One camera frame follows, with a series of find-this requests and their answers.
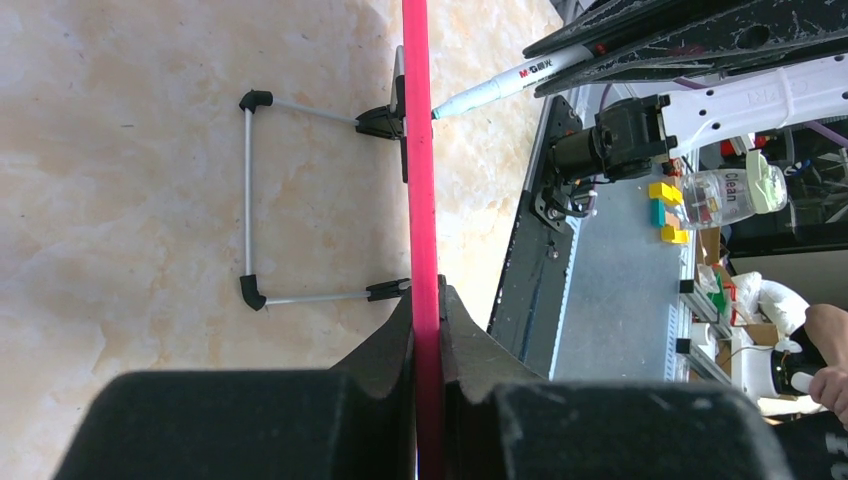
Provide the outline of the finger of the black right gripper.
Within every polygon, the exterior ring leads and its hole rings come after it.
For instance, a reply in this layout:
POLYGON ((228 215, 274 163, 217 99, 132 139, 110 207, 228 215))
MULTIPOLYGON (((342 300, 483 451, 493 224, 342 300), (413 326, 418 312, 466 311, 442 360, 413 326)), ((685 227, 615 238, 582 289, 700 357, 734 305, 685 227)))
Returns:
POLYGON ((596 1, 554 33, 530 44, 525 58, 539 57, 574 44, 605 51, 652 39, 697 22, 728 14, 736 23, 748 15, 756 23, 799 26, 810 20, 837 29, 847 26, 845 1, 596 1))
POLYGON ((847 51, 847 35, 810 36, 792 42, 768 41, 754 49, 722 40, 716 50, 694 42, 667 46, 661 41, 627 45, 581 61, 534 88, 542 98, 582 85, 613 81, 655 82, 712 74, 736 76, 834 56, 847 51))

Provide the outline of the bare human hand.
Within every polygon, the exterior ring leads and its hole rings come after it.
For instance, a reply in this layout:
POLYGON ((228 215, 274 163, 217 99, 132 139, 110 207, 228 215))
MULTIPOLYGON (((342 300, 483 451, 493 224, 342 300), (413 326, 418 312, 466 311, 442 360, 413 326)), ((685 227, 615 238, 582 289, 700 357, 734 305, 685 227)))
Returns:
POLYGON ((826 363, 814 375, 809 395, 847 427, 847 312, 829 304, 811 305, 804 328, 826 363))

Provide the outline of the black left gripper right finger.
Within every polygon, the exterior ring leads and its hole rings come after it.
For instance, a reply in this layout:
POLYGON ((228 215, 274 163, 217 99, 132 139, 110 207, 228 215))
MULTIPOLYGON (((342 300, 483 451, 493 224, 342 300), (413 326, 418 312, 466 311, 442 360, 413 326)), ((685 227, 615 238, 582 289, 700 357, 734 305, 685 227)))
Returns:
POLYGON ((456 289, 438 277, 444 454, 448 479, 513 479, 508 436, 495 390, 541 377, 472 319, 456 289))

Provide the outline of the pink framed whiteboard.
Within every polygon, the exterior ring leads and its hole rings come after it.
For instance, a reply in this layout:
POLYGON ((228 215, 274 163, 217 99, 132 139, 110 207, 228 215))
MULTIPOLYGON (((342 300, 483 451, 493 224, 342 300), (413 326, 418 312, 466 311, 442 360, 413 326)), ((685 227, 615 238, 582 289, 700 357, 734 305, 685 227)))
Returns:
POLYGON ((418 477, 444 479, 444 380, 439 317, 427 3, 404 1, 402 16, 418 477))

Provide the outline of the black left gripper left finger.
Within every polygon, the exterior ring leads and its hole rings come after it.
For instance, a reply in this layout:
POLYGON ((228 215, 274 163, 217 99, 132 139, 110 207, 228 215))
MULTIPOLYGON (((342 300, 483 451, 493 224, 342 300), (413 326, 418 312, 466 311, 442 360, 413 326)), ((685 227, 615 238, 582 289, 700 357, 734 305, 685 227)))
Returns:
POLYGON ((415 477, 412 290, 332 369, 346 380, 333 471, 339 478, 415 477))

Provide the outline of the green whiteboard marker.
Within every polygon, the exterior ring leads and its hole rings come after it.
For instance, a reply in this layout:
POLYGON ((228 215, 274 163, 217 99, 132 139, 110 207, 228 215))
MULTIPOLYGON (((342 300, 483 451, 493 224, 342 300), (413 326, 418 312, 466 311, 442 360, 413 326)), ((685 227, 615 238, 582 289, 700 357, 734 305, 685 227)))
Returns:
POLYGON ((479 85, 453 95, 434 108, 431 116, 434 120, 439 120, 464 114, 482 105, 547 81, 566 68, 587 61, 592 57, 593 53, 587 47, 574 45, 533 58, 519 66, 499 73, 479 85))

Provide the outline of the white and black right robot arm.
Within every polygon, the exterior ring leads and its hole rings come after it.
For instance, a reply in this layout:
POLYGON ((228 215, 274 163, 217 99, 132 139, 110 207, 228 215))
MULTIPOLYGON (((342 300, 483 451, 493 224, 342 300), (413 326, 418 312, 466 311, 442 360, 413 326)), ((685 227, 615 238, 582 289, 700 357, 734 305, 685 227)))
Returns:
POLYGON ((552 230, 577 215, 586 178, 639 178, 706 145, 847 111, 843 1, 602 1, 523 54, 565 47, 589 56, 542 82, 537 97, 587 84, 722 82, 622 100, 592 127, 546 140, 529 208, 552 230))

